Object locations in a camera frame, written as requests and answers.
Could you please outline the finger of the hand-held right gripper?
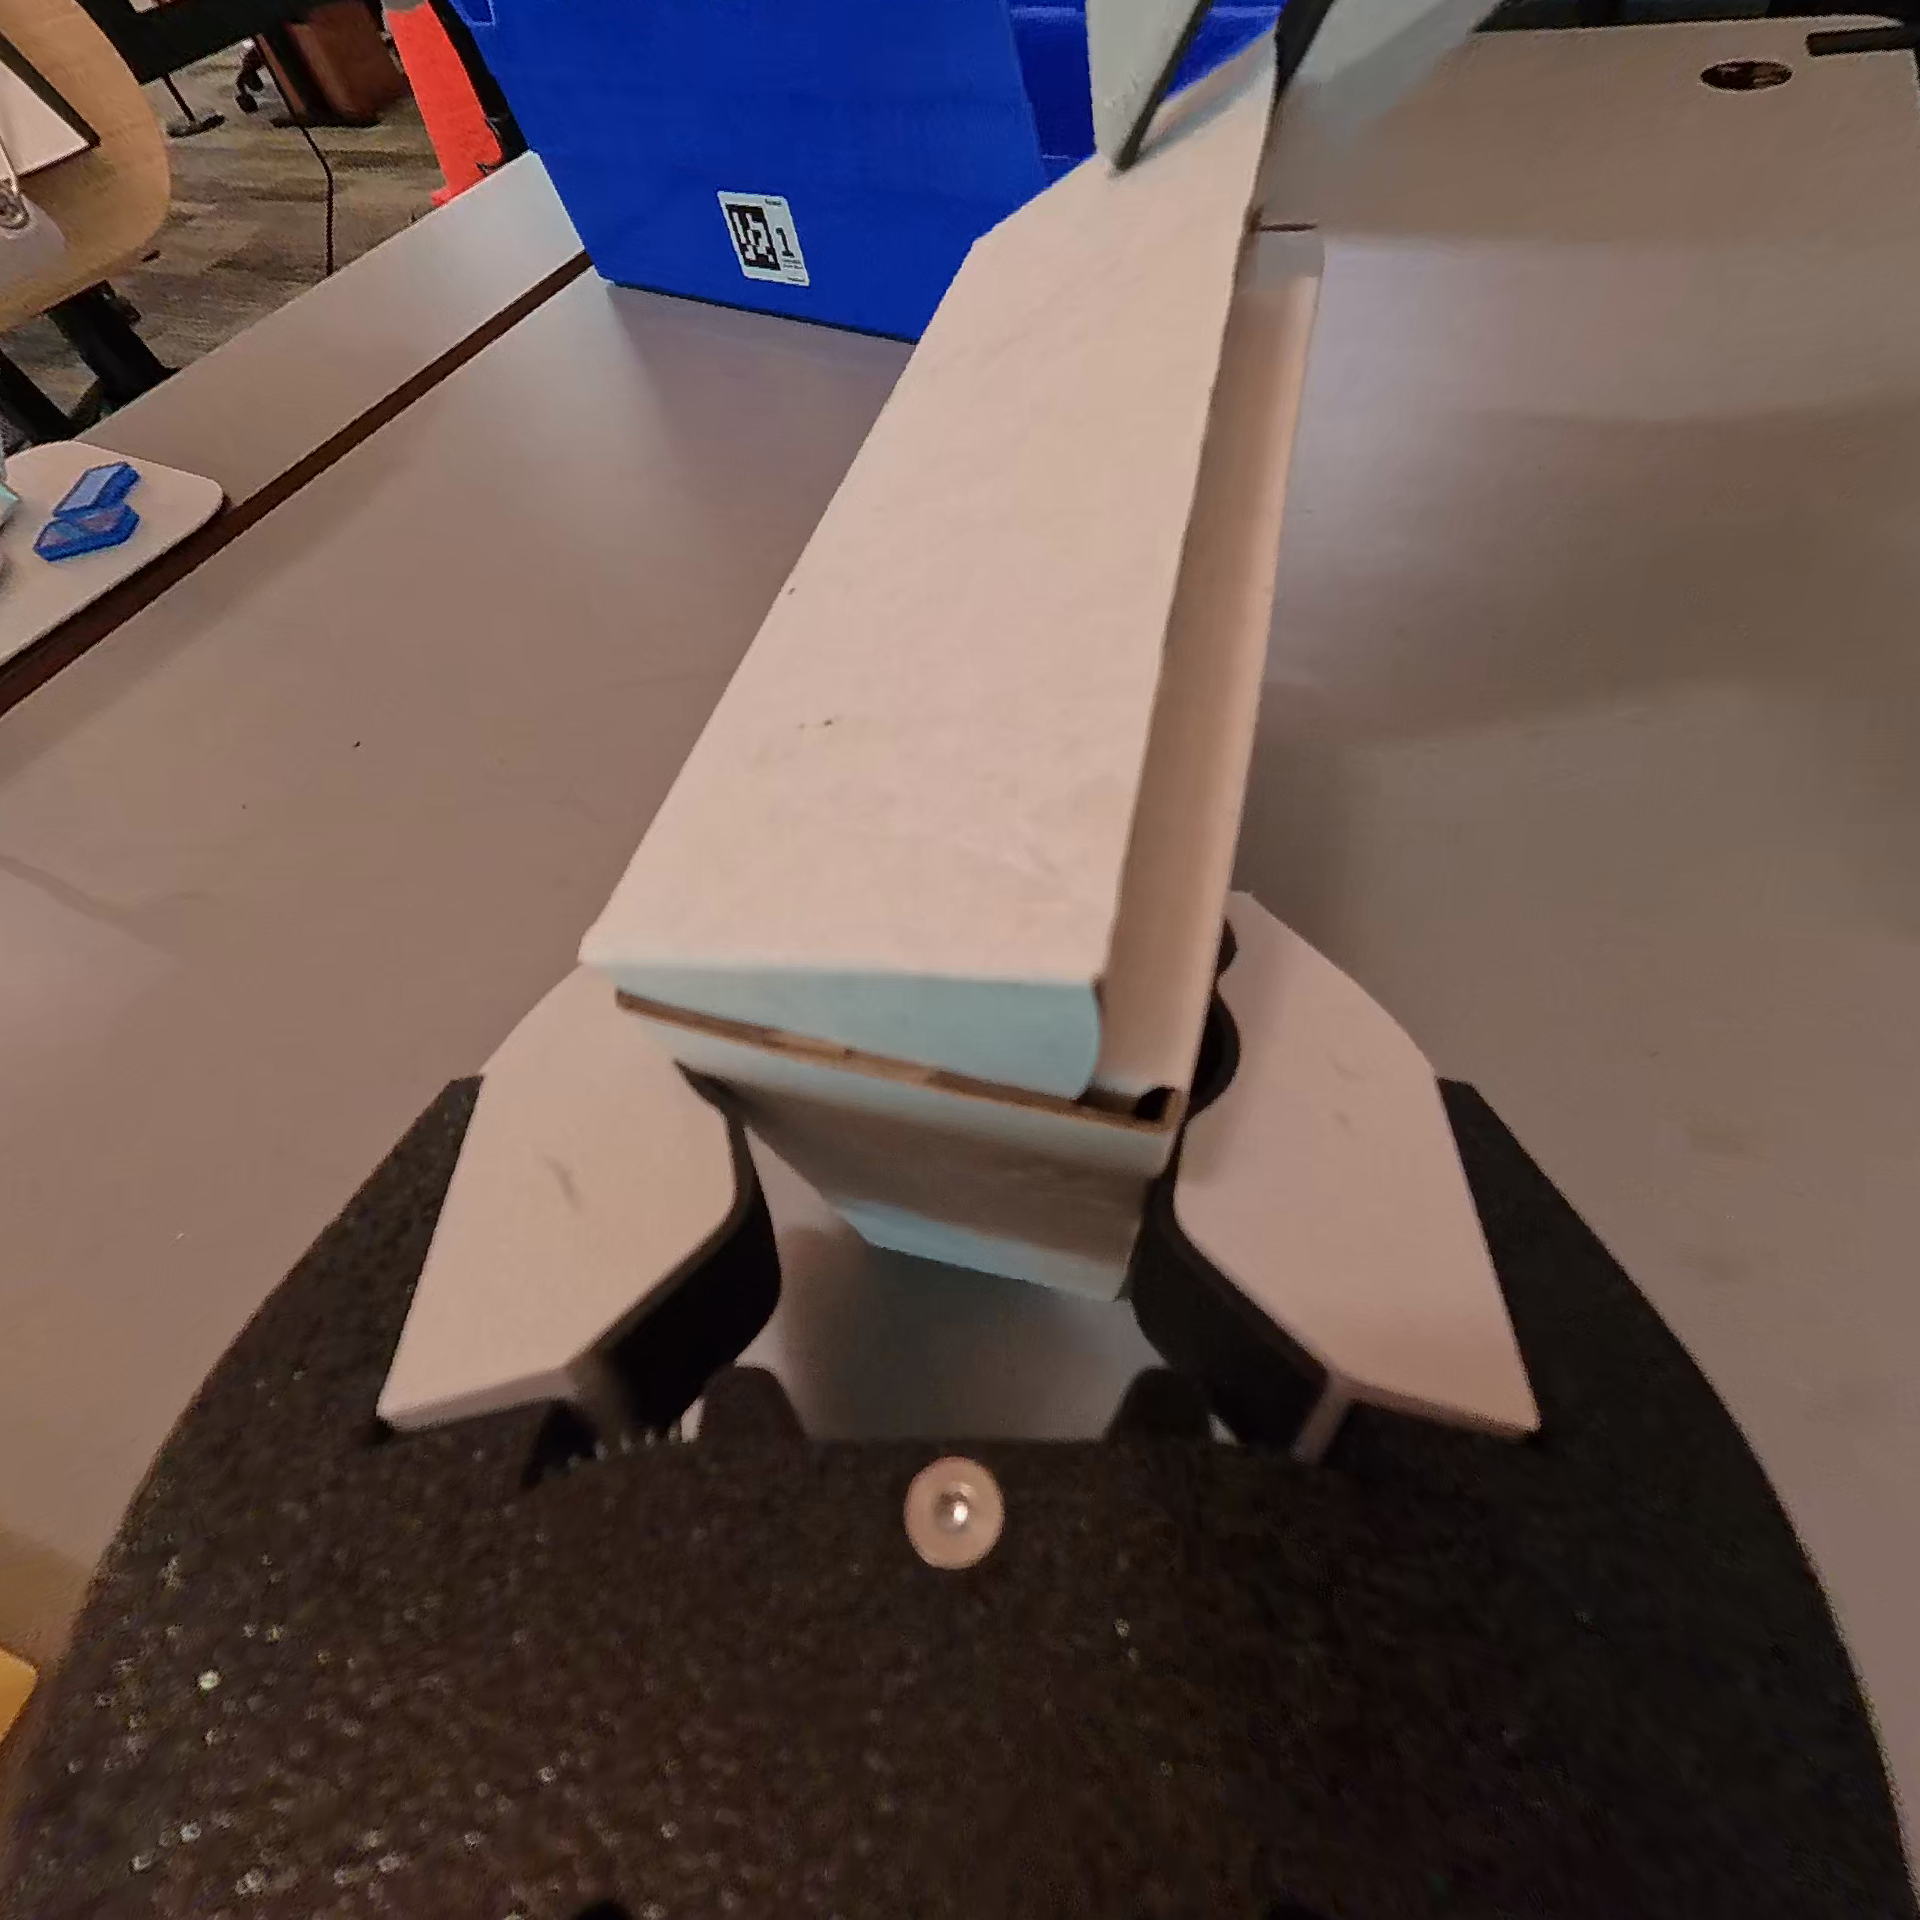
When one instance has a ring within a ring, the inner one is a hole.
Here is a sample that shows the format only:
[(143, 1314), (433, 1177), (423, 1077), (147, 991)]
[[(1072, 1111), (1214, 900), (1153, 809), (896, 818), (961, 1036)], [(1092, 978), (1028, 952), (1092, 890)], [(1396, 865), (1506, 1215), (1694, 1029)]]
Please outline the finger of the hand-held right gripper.
[(1500, 3), (1284, 3), (1281, 93), (1403, 93), (1500, 12)]
[(1096, 155), (1132, 170), (1211, 3), (1086, 3)]

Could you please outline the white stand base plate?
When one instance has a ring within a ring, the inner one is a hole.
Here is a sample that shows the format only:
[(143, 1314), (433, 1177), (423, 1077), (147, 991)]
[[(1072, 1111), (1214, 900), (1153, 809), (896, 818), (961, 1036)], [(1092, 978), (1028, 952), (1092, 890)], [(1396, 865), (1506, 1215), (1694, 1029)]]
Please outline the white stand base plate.
[[(67, 561), (36, 551), (60, 501), (96, 467), (131, 464), (129, 505), (135, 528), (123, 541)], [(225, 488), (201, 473), (147, 458), (110, 453), (88, 442), (24, 449), (8, 458), (2, 528), (2, 663), (26, 656), (68, 618), (102, 602), (183, 539), (208, 525), (227, 505)]]

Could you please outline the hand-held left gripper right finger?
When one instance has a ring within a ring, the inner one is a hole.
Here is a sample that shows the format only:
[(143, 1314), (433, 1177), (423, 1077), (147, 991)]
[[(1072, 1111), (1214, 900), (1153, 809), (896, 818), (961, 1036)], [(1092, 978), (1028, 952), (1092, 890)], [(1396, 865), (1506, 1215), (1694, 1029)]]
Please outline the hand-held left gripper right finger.
[(1299, 933), (1233, 893), (1134, 1317), (1230, 1440), (1322, 1458), (1360, 1411), (1544, 1423), (1438, 1077)]

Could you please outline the blue plastic bin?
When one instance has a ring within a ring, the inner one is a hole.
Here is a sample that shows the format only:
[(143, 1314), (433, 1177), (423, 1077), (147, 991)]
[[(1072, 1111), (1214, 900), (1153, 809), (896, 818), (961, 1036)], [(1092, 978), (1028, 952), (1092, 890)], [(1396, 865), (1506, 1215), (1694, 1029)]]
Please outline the blue plastic bin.
[(466, 5), (606, 282), (903, 344), (1097, 362), (1226, 329), (1279, 5), (1147, 5), (1144, 139), (1097, 132), (1120, 5)]

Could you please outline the printed instruction sheet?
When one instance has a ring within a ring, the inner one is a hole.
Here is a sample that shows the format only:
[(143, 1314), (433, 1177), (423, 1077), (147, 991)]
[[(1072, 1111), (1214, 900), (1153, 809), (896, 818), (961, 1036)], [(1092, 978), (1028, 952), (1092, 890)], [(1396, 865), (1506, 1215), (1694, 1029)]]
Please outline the printed instruction sheet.
[(99, 147), (92, 123), (24, 57), (2, 42), (6, 172), (35, 176)]

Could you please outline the white cardboard mailer box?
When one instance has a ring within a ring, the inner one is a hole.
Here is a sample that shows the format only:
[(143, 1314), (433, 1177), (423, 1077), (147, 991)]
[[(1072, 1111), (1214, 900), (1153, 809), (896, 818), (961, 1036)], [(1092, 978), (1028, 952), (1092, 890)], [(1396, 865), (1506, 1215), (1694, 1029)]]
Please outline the white cardboard mailer box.
[(1217, 978), (1323, 275), (1263, 42), (975, 243), (580, 957), (865, 1242), (1116, 1300)]

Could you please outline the wooden display board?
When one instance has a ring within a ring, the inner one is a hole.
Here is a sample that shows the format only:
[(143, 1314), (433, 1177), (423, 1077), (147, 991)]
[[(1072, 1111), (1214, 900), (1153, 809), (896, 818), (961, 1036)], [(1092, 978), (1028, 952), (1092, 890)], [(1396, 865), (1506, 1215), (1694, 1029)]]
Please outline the wooden display board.
[(2, 331), (12, 331), (138, 266), (168, 218), (174, 181), (144, 87), (82, 5), (6, 3), (2, 25), (99, 136), (89, 152), (27, 181), (65, 250), (35, 273), (6, 271)]

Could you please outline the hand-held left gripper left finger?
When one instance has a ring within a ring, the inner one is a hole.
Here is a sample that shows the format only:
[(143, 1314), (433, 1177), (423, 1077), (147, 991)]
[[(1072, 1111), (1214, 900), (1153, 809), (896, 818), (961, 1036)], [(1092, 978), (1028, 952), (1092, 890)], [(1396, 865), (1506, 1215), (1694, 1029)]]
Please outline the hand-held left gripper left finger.
[(779, 1287), (744, 1130), (579, 968), (484, 1068), (375, 1415), (417, 1433), (567, 1404), (665, 1432)]

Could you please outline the orange traffic cone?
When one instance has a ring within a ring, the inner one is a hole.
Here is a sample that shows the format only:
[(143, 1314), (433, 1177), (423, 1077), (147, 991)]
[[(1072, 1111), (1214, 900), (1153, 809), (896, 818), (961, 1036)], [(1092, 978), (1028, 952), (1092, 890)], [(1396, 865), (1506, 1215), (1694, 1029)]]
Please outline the orange traffic cone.
[(433, 205), (444, 209), (502, 164), (499, 136), (442, 12), (431, 3), (387, 3), (382, 17), (442, 170)]

